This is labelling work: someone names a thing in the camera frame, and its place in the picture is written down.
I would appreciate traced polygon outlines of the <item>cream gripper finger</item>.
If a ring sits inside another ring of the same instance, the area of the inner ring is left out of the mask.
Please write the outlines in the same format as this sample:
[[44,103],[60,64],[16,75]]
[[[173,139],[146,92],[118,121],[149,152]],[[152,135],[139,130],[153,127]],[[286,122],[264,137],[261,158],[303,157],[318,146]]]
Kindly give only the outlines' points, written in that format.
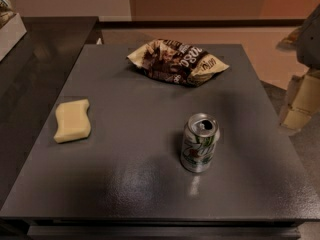
[[279,124],[292,131],[300,131],[311,119],[311,116],[300,110],[282,106],[279,114]]
[[310,68],[299,77],[293,75],[287,89],[287,103],[294,109],[313,115],[320,110],[320,70]]

